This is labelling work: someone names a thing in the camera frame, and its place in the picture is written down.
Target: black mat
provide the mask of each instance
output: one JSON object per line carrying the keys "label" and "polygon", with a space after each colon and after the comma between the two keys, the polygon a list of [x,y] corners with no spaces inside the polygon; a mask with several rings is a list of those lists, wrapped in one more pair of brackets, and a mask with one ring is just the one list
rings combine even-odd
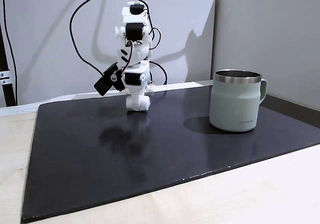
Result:
{"label": "black mat", "polygon": [[126,96],[39,107],[22,221],[107,204],[320,142],[320,129],[260,107],[257,127],[209,123],[211,86],[157,92],[145,112]]}

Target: white robot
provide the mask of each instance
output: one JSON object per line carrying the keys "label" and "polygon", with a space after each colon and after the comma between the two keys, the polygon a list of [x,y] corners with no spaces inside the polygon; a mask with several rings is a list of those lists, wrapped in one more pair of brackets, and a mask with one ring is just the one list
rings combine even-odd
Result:
{"label": "white robot", "polygon": [[118,61],[103,73],[94,87],[101,95],[112,86],[119,91],[127,88],[131,96],[126,99],[126,107],[146,111],[150,106],[150,98],[145,96],[150,78],[148,59],[152,56],[148,12],[142,2],[128,2],[122,16],[122,27],[115,28]]}

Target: mug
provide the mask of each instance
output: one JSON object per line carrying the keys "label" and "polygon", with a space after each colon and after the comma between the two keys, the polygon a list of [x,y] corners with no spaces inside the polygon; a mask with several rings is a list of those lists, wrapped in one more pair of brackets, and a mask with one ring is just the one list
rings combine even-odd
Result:
{"label": "mug", "polygon": [[221,130],[245,132],[255,128],[259,105],[267,94],[261,74],[242,70],[214,73],[210,123]]}

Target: white wall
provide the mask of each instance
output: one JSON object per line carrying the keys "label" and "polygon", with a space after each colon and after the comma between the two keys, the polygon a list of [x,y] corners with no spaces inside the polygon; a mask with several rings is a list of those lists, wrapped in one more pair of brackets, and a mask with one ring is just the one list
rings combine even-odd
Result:
{"label": "white wall", "polygon": [[320,110],[320,0],[216,0],[214,69],[258,71],[268,92]]}
{"label": "white wall", "polygon": [[[6,0],[7,24],[18,70],[19,104],[93,92],[100,77],[77,56],[69,35],[73,11],[85,0]],[[104,71],[116,61],[115,26],[131,0],[93,0],[73,22],[83,57]],[[210,78],[214,0],[145,0],[162,40],[152,60],[167,71],[169,83]],[[9,49],[6,48],[10,68]],[[164,75],[151,72],[157,84]],[[4,106],[0,90],[0,106]]]}

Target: cable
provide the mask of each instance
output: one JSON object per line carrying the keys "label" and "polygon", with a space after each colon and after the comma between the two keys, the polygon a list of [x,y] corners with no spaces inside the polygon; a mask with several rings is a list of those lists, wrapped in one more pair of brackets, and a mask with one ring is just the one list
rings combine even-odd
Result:
{"label": "cable", "polygon": [[151,31],[153,31],[153,30],[158,30],[158,32],[159,32],[159,40],[158,40],[157,45],[155,47],[149,49],[149,50],[154,50],[159,45],[160,40],[161,40],[161,31],[158,28],[152,28]]}
{"label": "cable", "polygon": [[153,61],[149,61],[149,62],[150,62],[150,63],[153,63],[154,65],[157,65],[160,69],[162,69],[162,71],[164,72],[164,75],[165,75],[164,85],[166,85],[167,82],[168,82],[168,76],[167,76],[167,73],[166,73],[165,69],[164,69],[160,64],[157,64],[157,63],[155,63],[155,62],[153,62]]}
{"label": "cable", "polygon": [[4,20],[4,29],[5,29],[5,33],[6,33],[6,39],[8,40],[8,44],[9,44],[9,47],[10,47],[10,52],[11,52],[11,57],[12,57],[12,62],[13,62],[13,67],[14,67],[14,76],[15,76],[15,103],[16,105],[18,105],[18,76],[17,76],[17,67],[16,67],[16,61],[14,60],[14,52],[12,50],[12,46],[11,46],[11,42],[10,42],[10,39],[9,39],[9,34],[8,34],[8,29],[7,29],[7,18],[6,18],[6,10],[5,10],[5,7],[6,7],[6,3],[5,3],[5,0],[2,0],[2,4],[3,4],[3,7],[4,7],[4,10],[3,10],[3,20]]}
{"label": "cable", "polygon": [[[85,59],[81,56],[81,54],[79,53],[79,51],[78,51],[78,49],[77,49],[77,47],[76,47],[76,45],[75,45],[76,43],[75,43],[74,35],[72,34],[72,21],[73,21],[75,15],[76,15],[76,13],[79,11],[79,9],[80,9],[82,6],[84,6],[85,4],[87,4],[87,3],[90,2],[90,1],[91,1],[91,0],[86,0],[86,1],[84,1],[84,2],[74,11],[74,13],[72,14],[71,19],[70,19],[70,24],[69,24],[70,36],[71,36],[71,39],[72,39],[72,43],[73,43],[74,49],[75,49],[76,53],[78,54],[78,56],[80,57],[80,59],[81,59],[82,61],[84,61],[86,64],[90,65],[90,66],[91,66],[92,68],[94,68],[95,70],[97,70],[97,71],[103,76],[103,73],[102,73],[97,67],[95,67],[93,64],[89,63],[87,60],[85,60]],[[153,29],[148,4],[147,4],[145,1],[143,1],[143,0],[138,0],[138,1],[144,3],[144,5],[146,6],[146,8],[147,8],[147,13],[148,13],[148,16],[149,16],[150,26],[151,26],[151,29]],[[154,32],[154,30],[150,31],[150,33],[151,33],[151,32],[153,32],[153,38],[152,38],[152,39],[154,39],[154,37],[155,37],[154,33],[155,33],[155,32]]]}
{"label": "cable", "polygon": [[129,40],[128,43],[131,43],[131,50],[130,50],[130,55],[129,55],[129,59],[128,59],[128,62],[126,63],[125,67],[122,69],[121,71],[121,75],[124,73],[124,71],[128,68],[129,64],[130,64],[130,61],[131,61],[131,58],[132,58],[132,54],[134,53],[134,43],[133,41]]}

